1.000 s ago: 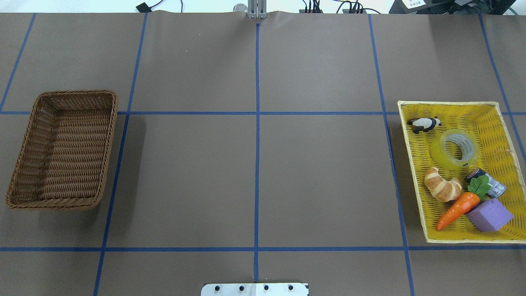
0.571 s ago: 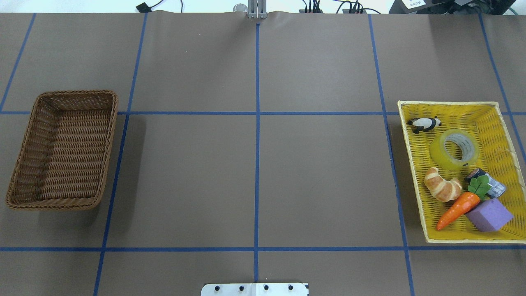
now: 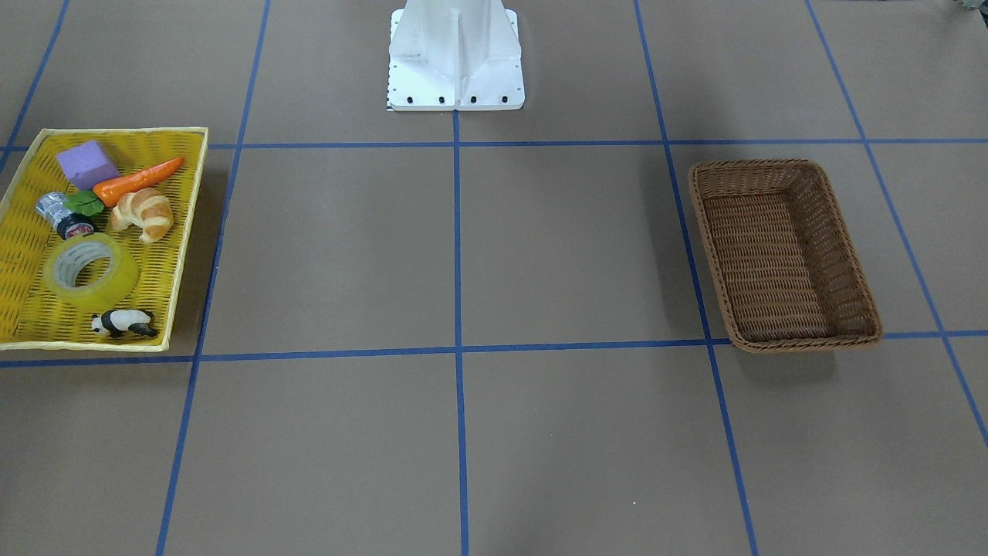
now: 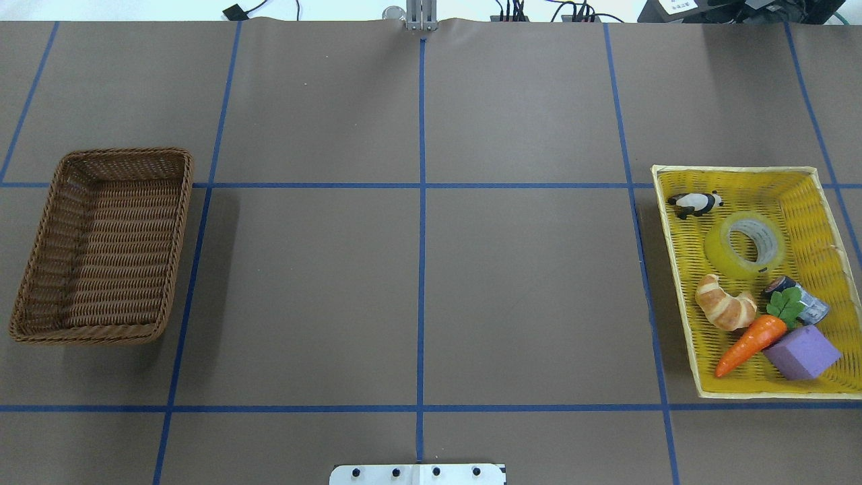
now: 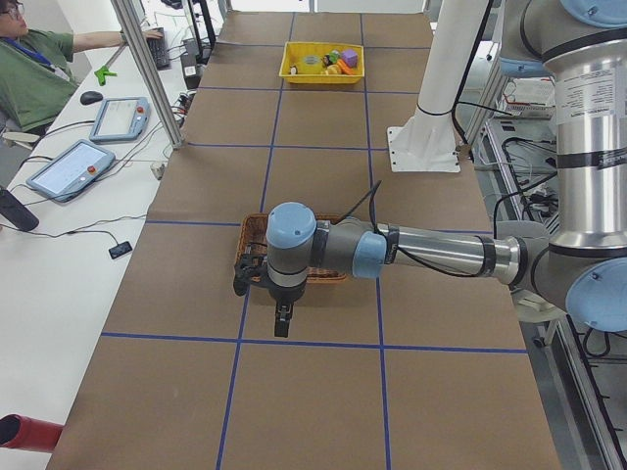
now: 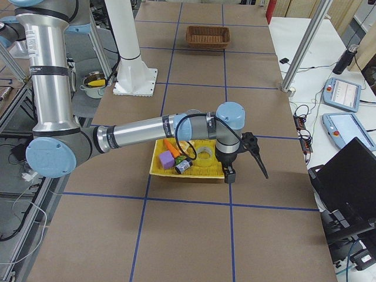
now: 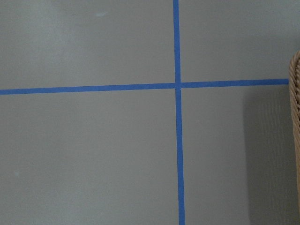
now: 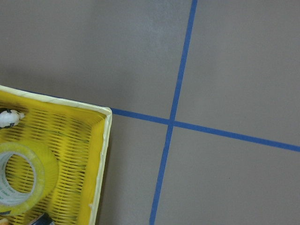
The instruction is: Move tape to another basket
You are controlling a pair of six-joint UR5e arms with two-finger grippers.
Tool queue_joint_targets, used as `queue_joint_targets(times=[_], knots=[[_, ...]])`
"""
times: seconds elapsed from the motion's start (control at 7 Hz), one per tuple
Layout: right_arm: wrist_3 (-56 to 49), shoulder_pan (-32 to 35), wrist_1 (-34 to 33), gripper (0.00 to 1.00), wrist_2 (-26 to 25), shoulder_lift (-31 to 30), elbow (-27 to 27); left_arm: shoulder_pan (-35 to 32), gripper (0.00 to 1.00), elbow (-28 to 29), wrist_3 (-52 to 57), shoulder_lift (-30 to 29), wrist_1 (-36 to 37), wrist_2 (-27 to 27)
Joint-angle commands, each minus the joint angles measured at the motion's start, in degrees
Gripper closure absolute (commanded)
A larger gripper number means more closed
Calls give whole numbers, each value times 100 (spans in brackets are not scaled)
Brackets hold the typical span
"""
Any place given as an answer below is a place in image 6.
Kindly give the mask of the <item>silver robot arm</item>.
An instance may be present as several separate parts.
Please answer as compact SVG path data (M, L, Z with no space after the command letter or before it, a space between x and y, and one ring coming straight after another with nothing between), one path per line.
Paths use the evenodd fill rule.
M14 42L24 41L25 39L25 29L16 16L1 18L1 45L4 48L9 48Z
M215 112L82 128L72 112L65 32L90 22L89 2L14 1L14 6L16 20L25 30L38 117L26 160L40 175L59 178L98 154L167 137L215 140L215 155L227 183L234 182L232 163L238 154L250 152L262 165L257 139L243 132L245 111L236 102L223 103Z

